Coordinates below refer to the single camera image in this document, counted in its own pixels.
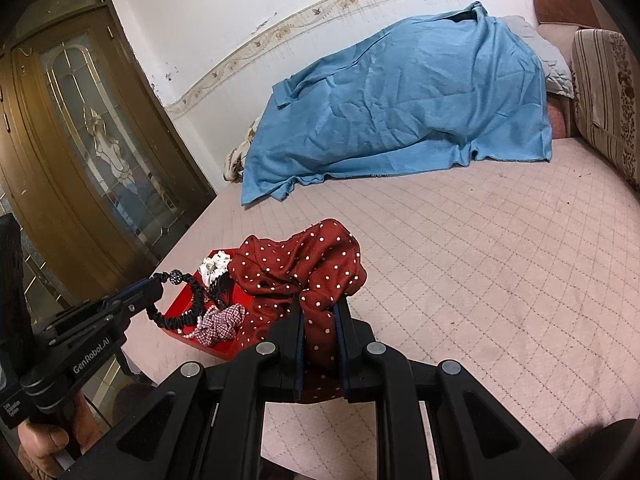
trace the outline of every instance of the door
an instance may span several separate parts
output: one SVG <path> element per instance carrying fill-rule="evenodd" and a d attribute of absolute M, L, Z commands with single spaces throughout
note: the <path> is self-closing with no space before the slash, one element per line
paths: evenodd
<path fill-rule="evenodd" d="M 212 199 L 152 103 L 106 6 L 4 56 L 14 209 L 79 299 L 149 275 Z"/>

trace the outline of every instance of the wallpaper border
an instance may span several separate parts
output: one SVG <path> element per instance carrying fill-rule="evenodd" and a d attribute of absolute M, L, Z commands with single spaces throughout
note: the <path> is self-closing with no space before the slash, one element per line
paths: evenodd
<path fill-rule="evenodd" d="M 303 32 L 343 18 L 387 0 L 323 0 L 297 12 L 258 34 L 209 70 L 175 103 L 165 107 L 173 120 L 182 117 L 211 91 L 260 56 Z"/>

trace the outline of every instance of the blue blanket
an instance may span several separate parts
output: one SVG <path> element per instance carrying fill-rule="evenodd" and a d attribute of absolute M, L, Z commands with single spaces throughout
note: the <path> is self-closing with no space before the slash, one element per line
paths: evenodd
<path fill-rule="evenodd" d="M 551 160 L 536 54 L 479 2 L 401 20 L 273 87 L 242 204 L 296 182 Z"/>

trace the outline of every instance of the finger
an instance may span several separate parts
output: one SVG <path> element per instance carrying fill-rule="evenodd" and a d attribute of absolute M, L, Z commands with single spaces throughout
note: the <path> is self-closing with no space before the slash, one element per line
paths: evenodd
<path fill-rule="evenodd" d="M 50 424 L 31 424 L 25 420 L 18 426 L 18 437 L 38 469 L 54 478 L 62 474 L 63 470 L 52 454 L 68 444 L 69 437 L 65 430 Z"/>
<path fill-rule="evenodd" d="M 100 440 L 102 434 L 82 392 L 78 392 L 74 398 L 74 406 L 76 407 L 76 416 L 73 421 L 74 437 L 80 444 L 80 451 L 84 454 Z"/>

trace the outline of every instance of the red tray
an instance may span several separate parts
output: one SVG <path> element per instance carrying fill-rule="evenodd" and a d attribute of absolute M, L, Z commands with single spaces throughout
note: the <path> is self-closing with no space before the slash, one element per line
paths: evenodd
<path fill-rule="evenodd" d="M 211 251 L 211 253 L 209 254 L 209 257 L 213 256 L 218 251 L 224 251 L 229 256 L 233 256 L 234 253 L 236 252 L 236 249 L 216 249 L 214 251 Z M 202 277 L 200 275 L 199 270 L 194 272 L 193 275 L 196 277 L 198 282 L 202 283 Z M 254 298 L 253 296 L 249 296 L 239 286 L 234 285 L 233 291 L 231 293 L 231 301 L 233 304 L 240 303 L 246 307 L 249 307 L 253 298 Z M 206 307 L 208 307 L 209 305 L 211 305 L 211 302 L 206 303 Z M 180 294 L 178 294 L 178 297 L 175 298 L 174 302 L 171 304 L 169 309 L 164 313 L 164 315 L 167 317 L 180 316 L 180 314 L 189 310 L 190 308 L 191 308 L 191 291 L 189 289 L 189 285 L 184 285 L 184 287 L 180 291 Z M 182 332 L 184 334 L 188 334 L 193 332 L 193 329 L 194 329 L 193 326 L 186 327 L 183 329 Z M 177 332 L 174 332 L 173 330 L 166 330 L 164 328 L 162 330 L 164 330 L 168 335 L 177 339 L 178 341 L 182 341 L 183 343 L 193 346 L 194 348 L 197 348 L 199 350 L 202 350 L 203 352 L 215 355 L 216 357 L 224 359 L 225 361 L 229 361 L 233 357 L 230 354 L 232 341 L 223 341 L 209 347 L 209 346 L 201 345 L 195 339 L 186 339 L 180 334 L 178 334 Z"/>

